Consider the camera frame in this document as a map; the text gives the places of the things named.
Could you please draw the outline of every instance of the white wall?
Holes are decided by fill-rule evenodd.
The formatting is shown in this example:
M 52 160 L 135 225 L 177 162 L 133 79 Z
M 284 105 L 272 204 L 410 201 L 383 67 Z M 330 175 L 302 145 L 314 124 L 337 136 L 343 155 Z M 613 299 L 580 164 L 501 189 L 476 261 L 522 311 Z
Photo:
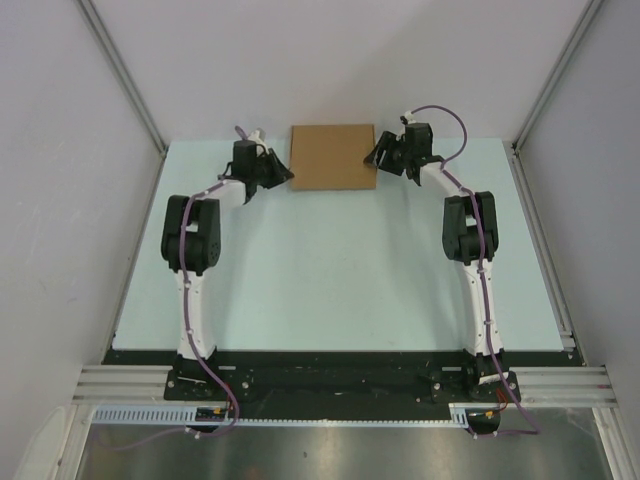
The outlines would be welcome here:
M 0 478 L 97 360 L 160 159 L 71 0 L 0 16 Z
M 395 127 L 441 103 L 472 136 L 511 140 L 586 3 L 96 0 L 171 139 L 230 138 L 233 123 Z M 438 135 L 460 135 L 444 122 Z
M 592 364 L 640 445 L 640 3 L 604 6 L 524 147 L 527 176 Z

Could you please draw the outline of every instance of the cardboard box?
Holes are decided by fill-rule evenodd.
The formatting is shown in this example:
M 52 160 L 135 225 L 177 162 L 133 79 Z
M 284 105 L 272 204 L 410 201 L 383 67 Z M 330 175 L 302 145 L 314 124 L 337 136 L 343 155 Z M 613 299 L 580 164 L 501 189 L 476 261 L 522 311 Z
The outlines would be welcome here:
M 375 168 L 364 158 L 375 145 L 373 125 L 295 125 L 290 169 L 294 190 L 376 188 Z

